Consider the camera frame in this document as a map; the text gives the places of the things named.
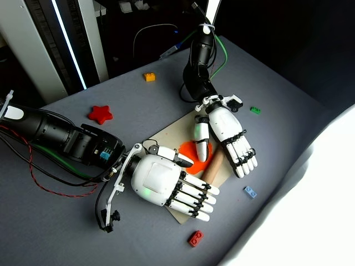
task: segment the yellow toy brick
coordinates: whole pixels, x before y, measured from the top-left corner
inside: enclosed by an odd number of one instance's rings
[[[154,73],[144,73],[144,79],[145,81],[154,81],[155,80],[155,74]]]

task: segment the table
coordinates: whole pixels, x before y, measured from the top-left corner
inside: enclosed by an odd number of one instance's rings
[[[256,149],[259,166],[249,176],[241,180],[232,176],[220,187],[210,221],[189,219],[179,225],[165,208],[139,198],[126,181],[126,190],[113,202],[121,221],[107,234],[99,230],[94,217],[95,195],[64,198],[40,190],[31,179],[28,165],[0,143],[0,264],[207,266],[221,260],[319,131],[318,122],[326,113],[289,81],[227,39],[221,39],[229,61],[212,82],[220,94],[236,94],[243,100],[244,107],[236,116],[248,130],[247,138]],[[76,124],[100,127],[121,138],[130,149],[194,108],[178,97],[188,55],[189,51],[184,50],[46,108]],[[216,65],[222,61],[219,49]],[[146,72],[154,72],[157,80],[146,83],[142,76]],[[86,115],[93,105],[109,105],[114,120],[103,126],[88,120]],[[261,115],[252,113],[251,106],[261,109]],[[35,154],[34,160],[75,181],[43,157]],[[35,174],[41,184],[52,190],[87,191],[66,187],[36,170]],[[255,199],[245,194],[245,186],[257,192]],[[111,188],[107,188],[103,193],[100,209],[110,192]],[[198,247],[191,248],[187,239],[197,229],[205,237]]]

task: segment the white curtain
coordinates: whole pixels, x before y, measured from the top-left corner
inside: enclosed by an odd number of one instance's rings
[[[331,122],[219,264],[355,265],[355,106]]]

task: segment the red toy brick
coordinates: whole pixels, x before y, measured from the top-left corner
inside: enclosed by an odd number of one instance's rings
[[[200,230],[197,230],[189,239],[189,243],[192,247],[196,247],[201,239],[203,239],[204,234]]]
[[[88,115],[90,120],[96,120],[97,123],[102,125],[106,120],[113,119],[113,115],[110,113],[110,107],[106,106],[94,106],[93,111]]]

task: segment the zip tie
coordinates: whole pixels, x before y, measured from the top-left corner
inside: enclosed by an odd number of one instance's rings
[[[0,120],[2,118],[2,115],[4,114],[10,100],[12,99],[12,94],[13,94],[13,90],[11,90],[8,95],[6,96],[6,101],[4,103],[4,105],[2,106],[1,110],[0,110]]]
[[[215,26],[213,26],[212,24],[203,23],[203,24],[199,24],[199,26],[207,26],[215,30]]]

